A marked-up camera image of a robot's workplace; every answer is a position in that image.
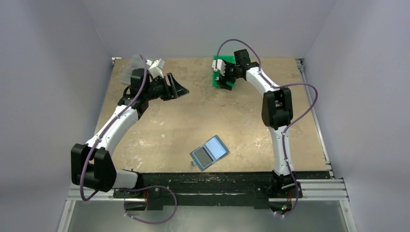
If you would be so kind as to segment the blue card holder wallet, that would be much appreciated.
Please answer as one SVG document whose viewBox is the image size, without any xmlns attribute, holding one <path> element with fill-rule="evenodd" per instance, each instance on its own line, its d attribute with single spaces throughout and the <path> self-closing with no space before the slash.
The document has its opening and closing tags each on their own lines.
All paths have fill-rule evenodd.
<svg viewBox="0 0 410 232">
<path fill-rule="evenodd" d="M 192 166 L 204 171 L 229 153 L 228 147 L 218 135 L 214 135 L 202 146 L 190 152 Z"/>
</svg>

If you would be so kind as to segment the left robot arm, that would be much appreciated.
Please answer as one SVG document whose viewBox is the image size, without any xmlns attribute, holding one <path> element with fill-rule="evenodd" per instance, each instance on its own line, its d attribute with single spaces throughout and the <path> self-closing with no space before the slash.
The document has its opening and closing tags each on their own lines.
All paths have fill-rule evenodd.
<svg viewBox="0 0 410 232">
<path fill-rule="evenodd" d="M 162 77 L 138 68 L 132 71 L 129 81 L 105 125 L 87 142 L 75 144 L 71 149 L 72 183 L 81 189 L 102 192 L 125 189 L 131 197 L 140 197 L 144 193 L 144 184 L 138 181 L 138 173 L 117 169 L 112 159 L 114 150 L 147 110 L 149 101 L 169 101 L 189 93 L 171 73 Z"/>
</svg>

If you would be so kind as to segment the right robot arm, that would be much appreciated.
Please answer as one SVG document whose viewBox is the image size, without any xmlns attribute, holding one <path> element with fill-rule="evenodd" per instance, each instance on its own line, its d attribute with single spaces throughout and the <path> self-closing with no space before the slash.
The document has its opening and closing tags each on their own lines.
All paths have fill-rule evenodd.
<svg viewBox="0 0 410 232">
<path fill-rule="evenodd" d="M 252 62 L 246 49 L 234 52 L 234 62 L 216 57 L 212 63 L 218 72 L 217 85 L 232 90 L 231 83 L 244 79 L 252 84 L 262 96 L 261 118 L 268 128 L 274 153 L 274 168 L 268 190 L 276 196 L 301 195 L 290 155 L 288 126 L 293 119 L 291 90 L 280 87 L 264 73 L 258 62 Z"/>
</svg>

